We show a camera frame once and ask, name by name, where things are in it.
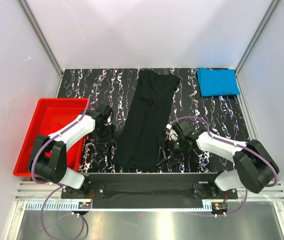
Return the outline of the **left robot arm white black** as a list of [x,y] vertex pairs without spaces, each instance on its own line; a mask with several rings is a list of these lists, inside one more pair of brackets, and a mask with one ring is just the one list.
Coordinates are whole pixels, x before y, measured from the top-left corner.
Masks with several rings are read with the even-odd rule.
[[34,182],[36,176],[47,182],[71,189],[79,198],[89,194],[88,177],[67,166],[67,152],[80,139],[95,134],[97,144],[115,142],[114,111],[107,104],[100,104],[96,110],[85,108],[82,114],[62,129],[50,135],[38,135],[33,143],[28,171]]

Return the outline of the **black t shirt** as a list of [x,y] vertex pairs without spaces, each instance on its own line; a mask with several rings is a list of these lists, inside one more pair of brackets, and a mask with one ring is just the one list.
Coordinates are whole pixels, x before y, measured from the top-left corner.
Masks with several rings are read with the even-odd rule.
[[134,97],[113,162],[124,169],[155,172],[160,140],[169,121],[180,78],[151,70],[139,73]]

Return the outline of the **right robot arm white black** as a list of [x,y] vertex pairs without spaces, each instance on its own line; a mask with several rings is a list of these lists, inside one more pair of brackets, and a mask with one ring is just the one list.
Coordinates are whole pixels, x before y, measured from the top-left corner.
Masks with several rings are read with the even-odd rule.
[[219,173],[209,185],[209,194],[220,198],[231,189],[246,188],[255,194],[278,183],[280,172],[264,145],[256,140],[237,141],[218,136],[205,128],[195,127],[178,118],[166,126],[170,156],[160,161],[168,167],[182,163],[182,155],[190,150],[208,152],[231,161],[235,168]]

